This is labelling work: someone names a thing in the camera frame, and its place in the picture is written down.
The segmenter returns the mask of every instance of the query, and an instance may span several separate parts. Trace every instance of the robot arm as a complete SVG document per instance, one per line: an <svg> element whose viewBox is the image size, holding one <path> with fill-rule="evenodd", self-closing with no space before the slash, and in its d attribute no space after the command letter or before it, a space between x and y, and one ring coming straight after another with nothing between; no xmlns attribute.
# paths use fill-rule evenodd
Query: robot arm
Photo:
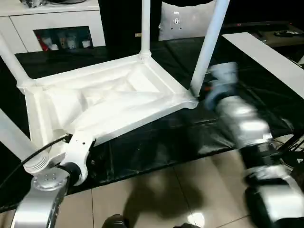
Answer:
<svg viewBox="0 0 304 228"><path fill-rule="evenodd" d="M217 80L212 83L206 106L219 115L240 152L249 186L245 199L253 222L259 228L279 228L284 223L303 227L301 189L277 162L278 152L272 146L268 124L258 117L254 107L237 96L236 65L220 64L211 71Z"/></svg>
<svg viewBox="0 0 304 228"><path fill-rule="evenodd" d="M28 194L19 204L12 228L52 228L58 215L59 205L80 175L74 163L43 171L31 181Z"/></svg>

